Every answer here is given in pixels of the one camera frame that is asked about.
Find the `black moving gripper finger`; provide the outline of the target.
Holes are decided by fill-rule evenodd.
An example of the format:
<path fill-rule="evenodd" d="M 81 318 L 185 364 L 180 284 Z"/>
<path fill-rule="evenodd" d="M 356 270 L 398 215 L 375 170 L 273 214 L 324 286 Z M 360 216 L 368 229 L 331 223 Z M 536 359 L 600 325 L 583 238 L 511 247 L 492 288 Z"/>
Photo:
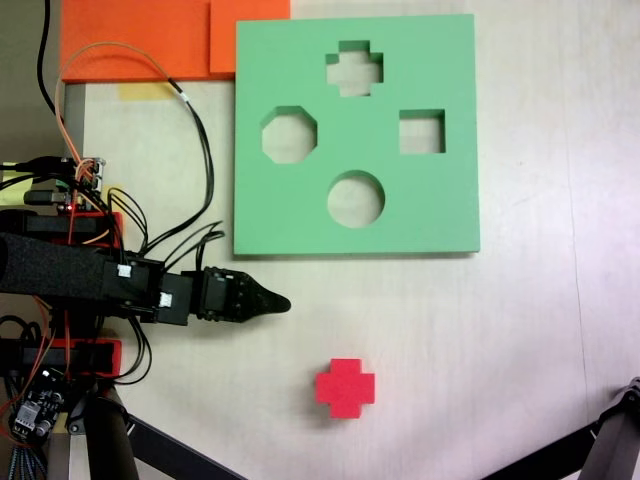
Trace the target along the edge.
<path fill-rule="evenodd" d="M 285 296 L 268 290 L 253 277 L 246 274 L 244 279 L 244 319 L 272 314 L 286 313 L 291 310 L 291 301 Z"/>

